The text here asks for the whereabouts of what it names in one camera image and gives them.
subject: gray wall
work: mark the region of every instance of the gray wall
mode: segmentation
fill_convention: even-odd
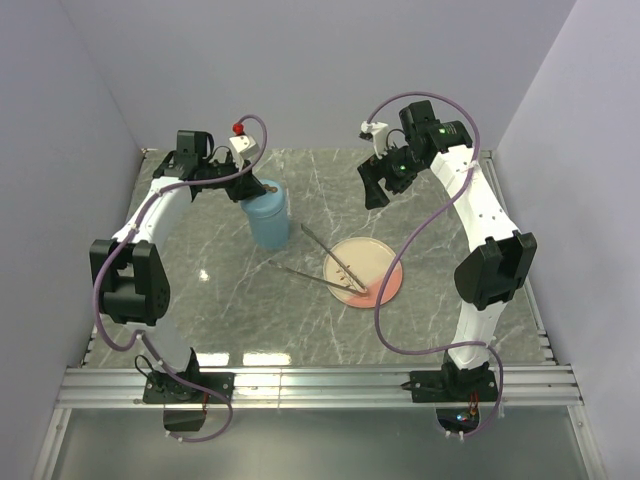
[[[222,139],[248,111],[276,147],[358,146],[375,105],[416,89],[458,100],[496,147],[574,1],[62,3],[145,147]]]
[[[86,346],[88,248],[123,220],[140,153],[58,2],[0,2],[0,477],[30,478]]]
[[[498,148],[552,345],[624,480],[640,472],[639,18],[636,0],[579,0]]]

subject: marble surface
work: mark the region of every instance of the marble surface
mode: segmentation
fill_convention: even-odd
[[[430,172],[392,198],[382,210],[368,212],[356,166],[369,149],[271,150],[256,175],[283,185],[288,195],[291,238],[279,252],[253,242],[245,214],[222,190],[201,193],[169,236],[162,259],[171,284],[168,314],[198,352],[203,365],[297,365],[439,363],[441,357],[404,357],[384,348],[373,327],[373,311],[340,303],[326,287],[283,273],[271,258],[322,276],[325,254],[304,235],[304,221],[326,244],[349,237],[374,237],[394,250],[447,200]],[[133,194],[137,208],[164,152],[149,152]],[[460,299],[454,268],[468,254],[466,236],[455,211],[445,212],[417,238],[403,258],[404,282],[382,310],[383,329],[394,345],[421,349],[450,342]],[[129,335],[107,319],[118,342]],[[505,309],[494,342],[506,363],[544,360],[537,327],[524,291]],[[111,352],[98,339],[89,367],[133,365],[134,348]]]

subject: purple cable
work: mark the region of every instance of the purple cable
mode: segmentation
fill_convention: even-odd
[[[226,182],[228,180],[233,180],[234,178],[238,178],[238,177],[244,175],[245,173],[247,173],[249,170],[251,170],[253,167],[256,166],[256,164],[260,161],[260,159],[264,155],[265,149],[267,148],[267,126],[264,124],[264,122],[262,121],[262,119],[260,117],[258,117],[257,115],[253,115],[253,114],[244,115],[236,123],[242,123],[247,119],[255,120],[256,122],[258,122],[260,124],[260,127],[262,128],[262,145],[260,147],[260,150],[258,151],[258,155],[256,156],[256,159],[250,165],[248,165],[244,169],[242,169],[239,172],[236,172],[236,173],[234,173],[232,175],[227,175],[225,177],[211,179],[211,180],[192,180],[192,181],[188,181],[188,182],[175,183],[173,185],[167,185],[166,187],[161,188],[157,193],[154,193],[153,195],[151,195],[144,202],[142,207],[140,208],[140,212],[138,212],[138,215],[136,216],[136,218],[135,218],[135,220],[133,222],[134,223],[134,227],[132,227],[131,230],[129,230],[129,233],[127,233],[127,235],[122,240],[122,242],[120,242],[120,244],[113,250],[113,252],[111,252],[111,254],[109,254],[107,259],[105,260],[104,264],[102,265],[102,267],[98,271],[98,275],[96,275],[96,281],[94,282],[94,285],[93,285],[93,293],[92,293],[91,300],[92,300],[93,311],[94,311],[94,314],[95,314],[96,329],[98,330],[98,333],[100,334],[100,336],[102,337],[104,342],[111,349],[116,350],[118,352],[126,352],[127,350],[131,350],[131,348],[133,348],[133,346],[136,343],[137,336],[140,335],[141,339],[142,339],[142,342],[145,344],[145,346],[149,350],[149,353],[151,353],[151,356],[156,360],[156,362],[159,362],[159,364],[162,366],[162,369],[167,373],[167,375],[169,375],[171,378],[173,378],[178,383],[181,383],[182,385],[185,385],[185,386],[187,386],[189,388],[195,388],[196,390],[200,390],[201,392],[208,393],[209,395],[212,395],[212,396],[218,398],[225,405],[227,405],[227,407],[229,408],[229,415],[228,415],[227,421],[222,426],[222,428],[220,428],[217,432],[215,432],[215,433],[213,433],[211,435],[208,435],[208,436],[202,437],[202,438],[185,438],[185,437],[180,437],[180,436],[178,436],[176,434],[173,434],[173,433],[171,434],[172,437],[178,438],[178,439],[181,438],[182,441],[187,442],[187,443],[205,442],[207,440],[211,440],[213,438],[216,438],[216,437],[222,435],[222,433],[224,433],[224,431],[229,427],[229,424],[231,423],[231,419],[233,418],[233,407],[231,406],[231,403],[223,395],[220,395],[219,393],[214,392],[213,390],[210,390],[208,388],[202,387],[200,385],[196,385],[195,383],[192,383],[192,382],[189,382],[188,380],[180,378],[173,371],[173,369],[170,366],[166,365],[166,363],[162,360],[160,355],[158,355],[158,352],[153,347],[153,344],[151,343],[151,341],[147,337],[145,337],[145,335],[144,335],[145,332],[143,330],[135,330],[132,333],[131,338],[129,339],[129,341],[125,345],[118,345],[116,342],[114,342],[111,339],[111,337],[109,337],[109,334],[105,330],[104,324],[102,323],[102,317],[100,316],[100,287],[102,286],[102,282],[104,281],[104,277],[105,277],[105,275],[107,273],[107,270],[109,269],[109,267],[111,266],[113,261],[116,259],[118,254],[133,239],[133,237],[135,236],[135,234],[137,232],[138,225],[140,225],[140,222],[142,221],[144,216],[149,211],[149,208],[151,208],[151,205],[153,205],[153,203],[158,198],[160,198],[165,193],[170,192],[171,190],[175,190],[177,188],[191,187],[191,186],[195,187],[195,186],[203,186],[203,185],[212,185],[212,184],[215,184],[215,183],[222,183],[222,182]]]
[[[451,197],[447,203],[445,203],[438,210],[436,210],[418,228],[416,228],[411,235],[409,235],[407,240],[405,240],[404,244],[400,248],[400,251],[395,256],[393,261],[391,262],[391,265],[389,265],[389,269],[387,270],[387,273],[385,274],[385,276],[384,276],[384,278],[382,280],[382,284],[380,285],[380,290],[378,291],[378,296],[376,298],[376,305],[375,305],[375,309],[373,311],[374,325],[375,325],[375,329],[376,329],[376,334],[378,335],[378,338],[380,339],[380,342],[382,342],[382,344],[385,347],[387,347],[389,350],[391,350],[392,352],[398,353],[400,355],[430,355],[432,353],[444,352],[446,350],[450,350],[450,349],[453,349],[453,348],[471,347],[471,346],[485,347],[487,350],[489,350],[489,352],[491,352],[491,354],[495,357],[496,362],[498,363],[498,376],[500,378],[500,382],[499,382],[499,385],[498,385],[498,398],[496,400],[496,403],[493,406],[493,409],[491,410],[491,413],[487,417],[487,419],[484,422],[482,422],[478,426],[478,428],[476,428],[473,432],[470,432],[470,433],[465,435],[466,437],[472,437],[473,435],[476,435],[476,434],[480,433],[482,430],[484,430],[487,427],[487,425],[489,425],[493,421],[495,416],[498,414],[498,409],[499,409],[499,406],[500,406],[500,402],[502,401],[504,367],[503,367],[503,364],[502,364],[502,359],[498,355],[498,352],[495,350],[495,348],[493,348],[491,345],[488,345],[488,344],[486,344],[484,342],[469,341],[469,342],[451,343],[449,345],[444,345],[444,346],[441,346],[441,347],[427,348],[426,350],[404,350],[404,349],[401,349],[401,348],[398,348],[398,347],[395,347],[395,346],[391,345],[391,343],[389,343],[389,341],[384,337],[384,335],[382,333],[382,328],[380,327],[380,305],[382,304],[382,296],[384,295],[384,291],[387,288],[387,284],[389,283],[389,279],[391,278],[391,274],[393,273],[393,270],[396,268],[396,265],[398,265],[398,263],[400,263],[400,259],[402,258],[404,253],[409,248],[409,245],[411,245],[411,243],[420,234],[420,232],[422,232],[422,230],[424,230],[427,227],[427,225],[429,225],[431,222],[433,222],[442,213],[444,213],[446,210],[448,210],[462,196],[462,194],[467,190],[467,188],[471,184],[471,180],[473,178],[473,171],[474,171],[473,162],[478,159],[478,154],[480,152],[480,131],[478,130],[478,125],[473,120],[471,115],[469,115],[469,113],[464,108],[462,108],[462,106],[458,105],[453,100],[450,100],[447,97],[443,97],[442,95],[438,95],[438,94],[435,94],[435,93],[417,91],[417,92],[406,92],[406,93],[401,93],[399,95],[394,95],[393,97],[385,100],[384,102],[382,102],[380,105],[378,105],[376,107],[376,109],[371,113],[371,115],[369,115],[369,118],[367,119],[367,123],[371,123],[373,121],[373,118],[376,116],[376,114],[380,110],[382,110],[386,105],[388,105],[389,103],[393,102],[394,100],[398,100],[399,98],[411,97],[411,96],[435,98],[437,100],[441,100],[444,103],[447,103],[447,104],[451,105],[452,107],[454,107],[456,110],[458,110],[464,116],[464,118],[467,119],[467,121],[471,125],[471,129],[473,130],[473,136],[474,136],[475,142],[474,142],[474,146],[473,146],[473,154],[472,154],[472,157],[471,157],[471,164],[470,164],[470,167],[469,167],[469,171],[467,172],[467,176],[465,177],[464,183],[462,184],[462,187],[460,188],[460,190],[453,197]]]

